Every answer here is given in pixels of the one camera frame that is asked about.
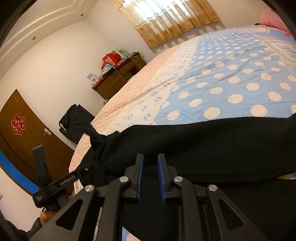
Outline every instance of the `polka dot bedsheet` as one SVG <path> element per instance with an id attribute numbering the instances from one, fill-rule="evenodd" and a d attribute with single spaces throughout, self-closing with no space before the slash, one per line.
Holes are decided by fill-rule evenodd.
<path id="1" fill-rule="evenodd" d="M 286 118 L 296 112 L 295 67 L 296 42 L 283 31 L 260 25 L 207 33 L 156 57 L 106 104 L 92 124 L 107 135 L 135 124 L 176 125 L 243 116 Z M 83 136 L 70 171 L 89 147 L 89 138 Z M 295 177 L 292 173 L 280 178 Z M 75 191 L 81 188 L 76 182 Z M 138 239 L 124 229 L 122 240 Z"/>

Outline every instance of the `black metal clamp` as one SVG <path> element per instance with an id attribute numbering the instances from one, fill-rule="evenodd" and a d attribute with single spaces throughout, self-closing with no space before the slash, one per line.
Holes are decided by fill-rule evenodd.
<path id="1" fill-rule="evenodd" d="M 179 240 L 211 240 L 213 233 L 209 225 L 209 213 L 206 207 L 210 204 L 218 225 L 214 232 L 221 241 L 268 241 L 239 208 L 216 185 L 202 187 L 192 184 L 177 175 L 176 169 L 167 166 L 164 154 L 158 155 L 158 174 L 163 202 L 180 204 Z M 222 207 L 227 207 L 234 215 L 235 226 L 226 222 Z"/>
<path id="2" fill-rule="evenodd" d="M 140 198 L 140 180 L 143 170 L 143 155 L 138 154 L 134 166 L 128 167 L 124 176 L 115 179 L 109 185 L 96 188 L 87 185 L 58 213 L 42 227 L 30 241 L 91 241 L 101 206 L 102 215 L 96 240 L 121 240 L 123 205 L 137 204 Z M 38 206 L 50 204 L 62 194 L 69 183 L 73 183 L 86 172 L 72 172 L 66 177 L 51 183 L 45 189 L 34 194 L 34 202 Z"/>

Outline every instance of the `metal screw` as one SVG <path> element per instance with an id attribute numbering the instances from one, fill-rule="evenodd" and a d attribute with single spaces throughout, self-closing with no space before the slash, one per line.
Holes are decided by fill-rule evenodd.
<path id="1" fill-rule="evenodd" d="M 94 189 L 94 186 L 93 185 L 87 185 L 87 186 L 85 186 L 85 191 L 87 191 L 87 192 L 91 192 L 93 189 Z"/>
<path id="2" fill-rule="evenodd" d="M 122 183 L 126 183 L 126 182 L 128 181 L 128 177 L 123 176 L 123 177 L 121 177 L 119 180 L 120 180 L 120 182 L 122 182 Z"/>
<path id="3" fill-rule="evenodd" d="M 180 183 L 180 182 L 183 181 L 183 177 L 176 176 L 176 177 L 174 177 L 174 181 L 177 182 L 177 183 Z"/>
<path id="4" fill-rule="evenodd" d="M 216 185 L 209 185 L 209 190 L 212 192 L 216 192 L 217 191 L 217 186 Z"/>

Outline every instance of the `blue wall stripe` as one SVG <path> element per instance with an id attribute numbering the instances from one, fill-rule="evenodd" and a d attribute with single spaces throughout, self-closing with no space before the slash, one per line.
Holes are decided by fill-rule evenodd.
<path id="1" fill-rule="evenodd" d="M 14 181 L 21 186 L 27 192 L 33 194 L 38 191 L 38 186 L 26 178 L 14 165 L 4 156 L 0 151 L 0 165 L 8 175 L 14 179 Z"/>

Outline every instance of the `black chair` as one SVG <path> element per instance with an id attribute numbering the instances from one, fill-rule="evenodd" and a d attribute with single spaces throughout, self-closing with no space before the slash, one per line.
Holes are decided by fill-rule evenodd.
<path id="1" fill-rule="evenodd" d="M 70 141 L 78 144 L 84 131 L 82 126 L 90 124 L 95 117 L 81 105 L 72 105 L 59 121 L 60 132 Z"/>

